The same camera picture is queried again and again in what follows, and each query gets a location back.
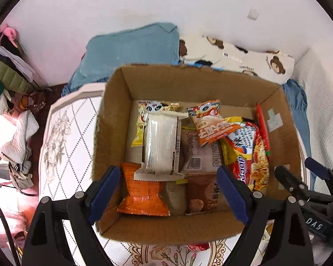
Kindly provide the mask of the orange foil snack bag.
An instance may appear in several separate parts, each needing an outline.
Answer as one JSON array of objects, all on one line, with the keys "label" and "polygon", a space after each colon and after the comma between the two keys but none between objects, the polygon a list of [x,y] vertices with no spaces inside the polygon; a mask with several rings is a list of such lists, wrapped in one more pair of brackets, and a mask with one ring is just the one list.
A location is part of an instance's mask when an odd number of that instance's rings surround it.
[{"label": "orange foil snack bag", "polygon": [[127,196],[117,208],[117,212],[133,215],[152,215],[166,217],[170,211],[161,199],[163,184],[158,181],[139,181],[134,179],[140,164],[122,163],[126,180]]}]

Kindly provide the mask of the yellow Korean cheese noodle pack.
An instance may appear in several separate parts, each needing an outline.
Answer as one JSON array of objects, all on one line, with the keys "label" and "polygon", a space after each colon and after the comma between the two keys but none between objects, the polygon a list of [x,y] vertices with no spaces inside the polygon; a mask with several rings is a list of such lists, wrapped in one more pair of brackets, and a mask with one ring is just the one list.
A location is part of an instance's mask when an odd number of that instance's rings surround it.
[{"label": "yellow Korean cheese noodle pack", "polygon": [[224,120],[238,126],[220,140],[224,164],[250,190],[265,193],[270,167],[258,125],[243,117],[226,117]]}]

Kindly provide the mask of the brown pastry snack packet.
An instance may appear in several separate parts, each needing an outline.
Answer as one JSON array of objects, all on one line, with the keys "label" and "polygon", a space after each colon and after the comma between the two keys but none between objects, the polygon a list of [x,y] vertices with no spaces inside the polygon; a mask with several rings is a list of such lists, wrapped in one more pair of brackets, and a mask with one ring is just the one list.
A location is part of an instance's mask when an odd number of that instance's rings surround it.
[{"label": "brown pastry snack packet", "polygon": [[229,209],[229,204],[219,187],[216,173],[188,175],[186,215],[227,211]]}]

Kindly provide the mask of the white strawberry cookie packet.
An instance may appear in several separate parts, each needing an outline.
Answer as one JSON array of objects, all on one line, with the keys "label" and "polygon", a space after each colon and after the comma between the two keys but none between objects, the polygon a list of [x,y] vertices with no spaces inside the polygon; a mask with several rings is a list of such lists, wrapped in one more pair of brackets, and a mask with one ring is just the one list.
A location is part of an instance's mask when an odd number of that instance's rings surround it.
[{"label": "white strawberry cookie packet", "polygon": [[274,220],[268,220],[265,226],[264,233],[262,235],[261,241],[259,243],[256,255],[254,256],[252,265],[260,265],[262,259],[265,255],[266,248],[268,247],[268,243],[270,242],[270,236],[272,232],[272,228],[274,225]]}]

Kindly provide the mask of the red white snack packet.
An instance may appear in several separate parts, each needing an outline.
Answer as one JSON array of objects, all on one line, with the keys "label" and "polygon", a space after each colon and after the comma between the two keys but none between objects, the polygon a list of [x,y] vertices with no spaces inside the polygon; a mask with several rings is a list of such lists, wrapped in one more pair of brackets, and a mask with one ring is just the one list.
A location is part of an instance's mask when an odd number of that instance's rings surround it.
[{"label": "red white snack packet", "polygon": [[258,119],[260,134],[261,134],[263,142],[264,142],[265,152],[266,152],[267,157],[270,158],[270,156],[271,156],[270,138],[268,135],[268,129],[266,126],[264,113],[263,113],[259,103],[256,104],[256,115],[257,115],[257,119]]}]

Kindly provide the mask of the small red triangular packet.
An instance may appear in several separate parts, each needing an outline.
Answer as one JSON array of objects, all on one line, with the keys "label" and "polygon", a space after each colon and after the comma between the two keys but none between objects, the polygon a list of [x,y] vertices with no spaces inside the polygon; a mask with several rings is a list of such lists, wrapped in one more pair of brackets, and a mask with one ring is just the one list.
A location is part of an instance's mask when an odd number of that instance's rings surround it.
[{"label": "small red triangular packet", "polygon": [[209,245],[209,243],[189,244],[189,245],[187,245],[187,248],[193,253],[198,253],[198,252],[208,250],[210,248],[210,245]]}]

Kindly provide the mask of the clear beige biscuit packet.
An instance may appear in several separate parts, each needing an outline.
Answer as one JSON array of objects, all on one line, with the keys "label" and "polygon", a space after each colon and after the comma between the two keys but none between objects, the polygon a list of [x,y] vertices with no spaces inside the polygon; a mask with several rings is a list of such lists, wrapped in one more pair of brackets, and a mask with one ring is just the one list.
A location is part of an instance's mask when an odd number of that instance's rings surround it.
[{"label": "clear beige biscuit packet", "polygon": [[221,150],[217,142],[202,147],[194,129],[182,128],[180,138],[184,154],[184,174],[215,173],[222,165]]}]

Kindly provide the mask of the white wafer cracker pack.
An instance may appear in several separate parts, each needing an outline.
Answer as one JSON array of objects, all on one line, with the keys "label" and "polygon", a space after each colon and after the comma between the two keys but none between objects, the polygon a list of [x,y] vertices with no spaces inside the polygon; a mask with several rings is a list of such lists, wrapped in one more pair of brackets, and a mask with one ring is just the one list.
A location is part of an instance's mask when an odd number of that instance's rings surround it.
[{"label": "white wafer cracker pack", "polygon": [[184,179],[179,172],[180,137],[186,112],[163,111],[149,113],[144,128],[141,167],[134,179],[139,181],[177,181]]}]

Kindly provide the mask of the orange panda snack packet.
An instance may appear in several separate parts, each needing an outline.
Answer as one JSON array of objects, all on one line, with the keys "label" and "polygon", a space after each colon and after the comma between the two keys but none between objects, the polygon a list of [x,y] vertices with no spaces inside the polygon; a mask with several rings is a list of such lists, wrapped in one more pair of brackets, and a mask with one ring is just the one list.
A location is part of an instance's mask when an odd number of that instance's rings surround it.
[{"label": "orange panda snack packet", "polygon": [[220,107],[220,100],[209,100],[187,108],[201,147],[214,143],[241,128],[238,124],[227,122],[220,114]]}]

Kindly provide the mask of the yellow panda snack packet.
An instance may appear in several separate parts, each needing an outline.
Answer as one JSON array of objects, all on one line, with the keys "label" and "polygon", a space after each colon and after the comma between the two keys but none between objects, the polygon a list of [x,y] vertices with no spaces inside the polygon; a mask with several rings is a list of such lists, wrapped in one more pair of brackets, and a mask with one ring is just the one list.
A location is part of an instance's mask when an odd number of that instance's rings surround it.
[{"label": "yellow panda snack packet", "polygon": [[141,147],[144,140],[144,128],[149,113],[163,111],[177,111],[181,106],[179,102],[163,102],[159,100],[141,100],[138,102],[138,117],[136,120],[136,134],[131,147]]}]

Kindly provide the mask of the blue bed sheet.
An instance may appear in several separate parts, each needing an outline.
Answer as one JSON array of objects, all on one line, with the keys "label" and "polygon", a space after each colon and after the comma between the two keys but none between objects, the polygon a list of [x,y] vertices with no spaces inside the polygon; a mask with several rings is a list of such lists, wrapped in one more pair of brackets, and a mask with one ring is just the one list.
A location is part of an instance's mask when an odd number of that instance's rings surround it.
[{"label": "blue bed sheet", "polygon": [[307,118],[307,96],[303,88],[293,79],[289,79],[281,87],[286,94],[287,103],[289,104],[294,124],[301,136],[305,152],[308,157],[312,157],[310,128]]}]

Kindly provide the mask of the white diamond pattern folding table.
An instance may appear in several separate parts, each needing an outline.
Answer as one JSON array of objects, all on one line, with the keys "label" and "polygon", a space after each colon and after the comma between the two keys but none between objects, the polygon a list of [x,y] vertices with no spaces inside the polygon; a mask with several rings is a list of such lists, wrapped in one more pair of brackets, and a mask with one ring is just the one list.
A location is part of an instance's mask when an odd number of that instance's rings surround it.
[{"label": "white diamond pattern folding table", "polygon": [[[252,119],[259,103],[271,127],[270,167],[286,166],[301,174],[299,138],[286,94],[278,85],[248,79],[202,84],[131,81],[122,76],[87,86],[60,98],[47,119],[40,160],[40,197],[53,200],[86,190],[110,165],[140,163],[142,150],[131,147],[139,100],[181,103],[180,110],[208,100],[220,100],[223,117]],[[123,215],[117,206],[120,185],[93,230],[113,265],[220,265],[242,225],[230,210],[194,216]],[[189,244],[209,243],[193,253]]]}]

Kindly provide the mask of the white textured blanket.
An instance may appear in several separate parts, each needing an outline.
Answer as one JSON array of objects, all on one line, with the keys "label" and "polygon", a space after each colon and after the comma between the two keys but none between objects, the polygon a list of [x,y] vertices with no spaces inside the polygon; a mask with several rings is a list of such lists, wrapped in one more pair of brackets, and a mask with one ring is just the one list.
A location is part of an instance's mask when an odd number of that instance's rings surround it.
[{"label": "white textured blanket", "polygon": [[314,50],[308,50],[295,64],[292,78],[307,97],[311,157],[333,168],[333,91],[328,73]]}]

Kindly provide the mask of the white bear print pillow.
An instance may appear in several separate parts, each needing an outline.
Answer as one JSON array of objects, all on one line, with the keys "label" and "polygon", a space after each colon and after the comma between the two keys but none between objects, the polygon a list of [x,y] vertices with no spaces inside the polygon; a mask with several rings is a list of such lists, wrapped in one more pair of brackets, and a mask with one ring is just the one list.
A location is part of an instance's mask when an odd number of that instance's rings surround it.
[{"label": "white bear print pillow", "polygon": [[183,63],[233,71],[285,84],[290,79],[295,59],[280,51],[254,52],[205,35],[184,35],[179,40]]}]

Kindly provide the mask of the pile of clothes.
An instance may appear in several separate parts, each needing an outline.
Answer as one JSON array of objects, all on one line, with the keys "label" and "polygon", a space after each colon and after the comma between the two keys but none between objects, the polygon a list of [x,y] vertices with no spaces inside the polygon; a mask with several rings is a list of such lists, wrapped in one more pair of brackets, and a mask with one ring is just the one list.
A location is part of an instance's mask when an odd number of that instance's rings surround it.
[{"label": "pile of clothes", "polygon": [[10,114],[11,102],[12,97],[0,80],[0,137],[4,138],[0,144],[0,160],[8,162],[7,176],[19,191],[23,191],[34,186],[29,172],[32,149],[28,140],[36,134],[39,124],[29,109]]}]

